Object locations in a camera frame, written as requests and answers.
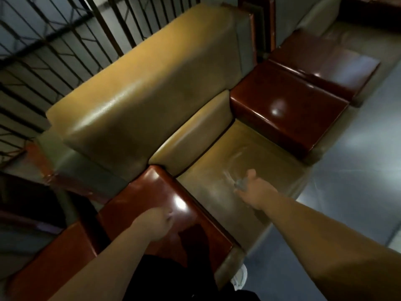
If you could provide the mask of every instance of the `sofa backrest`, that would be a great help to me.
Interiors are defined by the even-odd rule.
[[[320,0],[303,17],[297,28],[321,36],[334,23],[340,12],[341,0]]]
[[[238,25],[231,9],[193,7],[55,104],[47,112],[54,131],[134,179],[185,121],[246,75]]]

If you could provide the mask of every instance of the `metal railing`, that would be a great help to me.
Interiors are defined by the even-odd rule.
[[[200,0],[0,0],[0,162],[45,112]]]

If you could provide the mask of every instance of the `shoe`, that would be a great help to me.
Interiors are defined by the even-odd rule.
[[[231,279],[231,283],[234,286],[234,289],[237,291],[242,289],[245,286],[245,282],[248,278],[248,270],[244,264],[242,264],[241,268],[237,271],[235,276]]]

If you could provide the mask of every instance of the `gray tiled floor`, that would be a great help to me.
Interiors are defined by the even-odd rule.
[[[387,244],[401,222],[401,63],[314,167],[299,202]],[[325,300],[274,228],[246,259],[262,301]]]

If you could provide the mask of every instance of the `sofa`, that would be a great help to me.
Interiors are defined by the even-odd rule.
[[[170,207],[177,224],[146,253],[185,266],[180,232],[200,225],[219,288],[271,226],[234,194],[235,182],[254,168],[296,199],[312,164],[356,110],[269,60],[257,64],[254,33],[246,11],[194,6],[55,104],[47,111],[51,129],[28,148],[48,183],[104,204],[97,219],[111,241],[148,208]],[[273,90],[256,91],[259,86]]]

